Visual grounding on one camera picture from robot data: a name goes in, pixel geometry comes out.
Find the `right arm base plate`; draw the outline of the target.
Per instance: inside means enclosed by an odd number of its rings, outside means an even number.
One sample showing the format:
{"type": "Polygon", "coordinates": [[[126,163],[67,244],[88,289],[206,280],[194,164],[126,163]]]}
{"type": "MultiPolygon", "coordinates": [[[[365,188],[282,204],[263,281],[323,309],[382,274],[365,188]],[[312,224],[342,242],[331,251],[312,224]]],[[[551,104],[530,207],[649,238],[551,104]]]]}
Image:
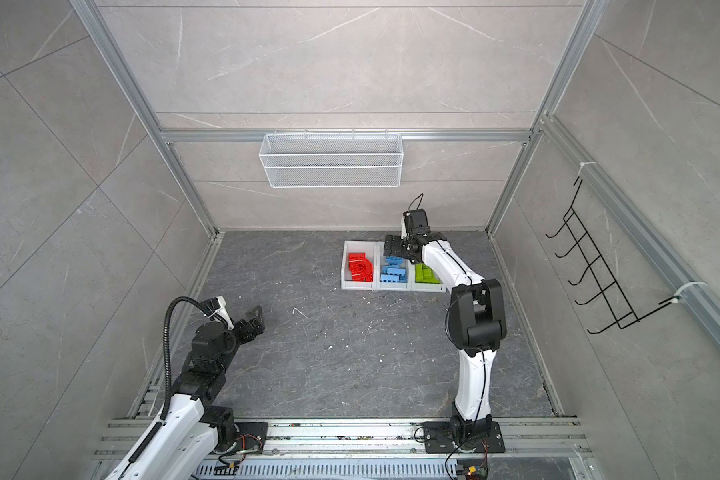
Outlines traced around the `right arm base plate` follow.
{"type": "Polygon", "coordinates": [[[500,425],[486,420],[477,426],[452,421],[424,422],[414,433],[414,439],[424,444],[425,451],[434,453],[504,453],[506,447],[500,425]]]}

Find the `white three-compartment bin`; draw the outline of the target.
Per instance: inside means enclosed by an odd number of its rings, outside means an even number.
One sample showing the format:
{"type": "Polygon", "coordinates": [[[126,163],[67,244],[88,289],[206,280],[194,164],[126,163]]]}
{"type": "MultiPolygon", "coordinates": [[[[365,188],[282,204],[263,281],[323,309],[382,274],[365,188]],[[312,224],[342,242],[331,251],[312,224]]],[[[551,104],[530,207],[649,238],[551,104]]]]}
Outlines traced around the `white three-compartment bin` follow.
{"type": "Polygon", "coordinates": [[[440,284],[418,284],[415,282],[415,267],[404,260],[402,265],[390,266],[385,264],[383,256],[383,243],[374,241],[349,240],[344,242],[340,283],[343,290],[369,290],[369,291],[407,291],[421,293],[444,293],[445,286],[440,284]],[[354,282],[348,268],[349,253],[365,253],[366,258],[373,264],[372,282],[354,282]],[[400,267],[407,270],[406,276],[400,276],[399,283],[385,283],[380,281],[380,275],[386,274],[386,267],[400,267]]]}

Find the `red arch lego piece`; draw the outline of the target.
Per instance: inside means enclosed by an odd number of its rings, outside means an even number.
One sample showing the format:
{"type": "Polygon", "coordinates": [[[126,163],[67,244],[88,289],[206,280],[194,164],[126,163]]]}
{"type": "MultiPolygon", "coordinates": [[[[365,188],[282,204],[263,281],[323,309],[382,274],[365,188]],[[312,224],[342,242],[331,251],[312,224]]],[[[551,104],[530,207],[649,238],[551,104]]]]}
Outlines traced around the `red arch lego piece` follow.
{"type": "Polygon", "coordinates": [[[373,281],[373,264],[368,260],[367,267],[365,269],[354,269],[350,270],[351,279],[354,282],[372,282],[373,281]]]}

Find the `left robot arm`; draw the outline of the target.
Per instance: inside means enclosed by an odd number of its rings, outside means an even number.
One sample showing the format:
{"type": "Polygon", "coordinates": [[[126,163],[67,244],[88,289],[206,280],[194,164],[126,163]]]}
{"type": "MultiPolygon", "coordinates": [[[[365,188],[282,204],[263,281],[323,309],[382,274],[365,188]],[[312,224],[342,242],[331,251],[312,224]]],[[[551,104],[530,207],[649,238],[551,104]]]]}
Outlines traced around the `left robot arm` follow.
{"type": "Polygon", "coordinates": [[[110,479],[193,479],[203,460],[217,457],[222,468],[236,470],[241,460],[226,458],[261,454],[268,424],[239,426],[230,407],[214,401],[226,383],[226,374],[239,347],[265,331],[263,309],[257,305],[234,320],[222,296],[203,301],[188,296],[173,299],[163,321],[164,403],[159,414],[125,457],[108,475],[110,479]],[[182,303],[206,318],[195,332],[181,372],[174,376],[170,329],[174,310],[182,303]]]}

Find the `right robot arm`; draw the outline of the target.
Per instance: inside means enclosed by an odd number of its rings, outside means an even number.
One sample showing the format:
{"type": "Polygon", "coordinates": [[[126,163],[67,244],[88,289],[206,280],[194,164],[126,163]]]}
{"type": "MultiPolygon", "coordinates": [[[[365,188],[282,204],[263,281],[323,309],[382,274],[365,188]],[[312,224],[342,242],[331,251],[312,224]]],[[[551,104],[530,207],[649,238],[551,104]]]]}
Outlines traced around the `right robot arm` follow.
{"type": "Polygon", "coordinates": [[[444,329],[458,350],[459,374],[448,437],[453,450],[471,450],[494,431],[491,371],[507,336],[502,286],[474,271],[432,231],[423,209],[402,214],[401,233],[385,237],[384,253],[427,266],[450,293],[444,329]]]}

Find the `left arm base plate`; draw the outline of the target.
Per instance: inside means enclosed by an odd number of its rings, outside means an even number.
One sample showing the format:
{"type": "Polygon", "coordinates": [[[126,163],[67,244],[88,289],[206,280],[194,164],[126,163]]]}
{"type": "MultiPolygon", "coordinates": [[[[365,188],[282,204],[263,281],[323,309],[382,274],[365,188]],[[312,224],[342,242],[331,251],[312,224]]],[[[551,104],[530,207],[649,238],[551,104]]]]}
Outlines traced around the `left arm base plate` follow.
{"type": "Polygon", "coordinates": [[[242,421],[235,424],[235,432],[220,440],[216,454],[262,453],[266,445],[269,424],[265,421],[242,421]]]}

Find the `green lego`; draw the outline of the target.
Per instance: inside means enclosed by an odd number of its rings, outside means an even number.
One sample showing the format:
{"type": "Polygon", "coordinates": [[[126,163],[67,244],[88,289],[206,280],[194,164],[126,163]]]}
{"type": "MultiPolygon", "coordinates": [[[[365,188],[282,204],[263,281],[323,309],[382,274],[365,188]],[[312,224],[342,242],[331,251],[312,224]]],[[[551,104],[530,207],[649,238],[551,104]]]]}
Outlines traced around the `green lego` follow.
{"type": "Polygon", "coordinates": [[[425,264],[415,264],[415,282],[418,284],[440,284],[434,271],[425,264]]]}

